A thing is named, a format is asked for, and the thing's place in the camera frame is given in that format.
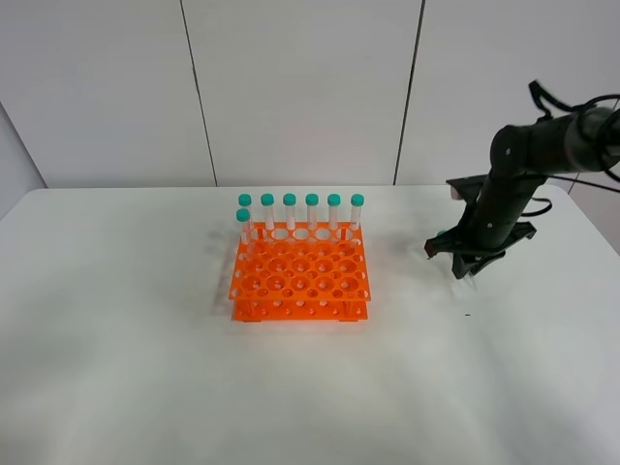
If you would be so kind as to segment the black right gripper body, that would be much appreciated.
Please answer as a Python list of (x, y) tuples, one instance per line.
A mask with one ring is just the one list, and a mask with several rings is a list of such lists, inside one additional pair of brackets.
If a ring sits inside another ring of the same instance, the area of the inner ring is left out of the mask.
[(456, 254), (482, 258), (499, 255), (517, 242), (533, 238), (537, 229), (530, 222), (499, 218), (456, 226), (449, 233)]

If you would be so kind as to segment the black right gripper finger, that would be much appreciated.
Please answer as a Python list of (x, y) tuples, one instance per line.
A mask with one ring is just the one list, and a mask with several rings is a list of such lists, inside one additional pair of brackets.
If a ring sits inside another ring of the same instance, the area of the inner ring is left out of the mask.
[(458, 253), (459, 247), (458, 235), (454, 231), (446, 231), (441, 237), (427, 239), (424, 244), (424, 251), (428, 257), (435, 257), (440, 253)]
[(453, 254), (451, 272), (456, 279), (463, 279), (467, 275), (475, 276), (493, 261), (492, 256), (477, 257)]

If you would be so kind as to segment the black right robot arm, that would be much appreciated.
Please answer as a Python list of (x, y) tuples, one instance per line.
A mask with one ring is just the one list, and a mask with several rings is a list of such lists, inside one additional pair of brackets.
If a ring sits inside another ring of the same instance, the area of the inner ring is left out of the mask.
[(452, 255), (455, 278), (476, 275), (537, 230), (519, 219), (538, 188), (562, 173), (608, 171), (619, 163), (619, 112), (593, 107), (529, 126), (506, 126), (490, 146), (486, 175), (447, 184), (464, 212), (455, 227), (426, 240), (428, 258)]

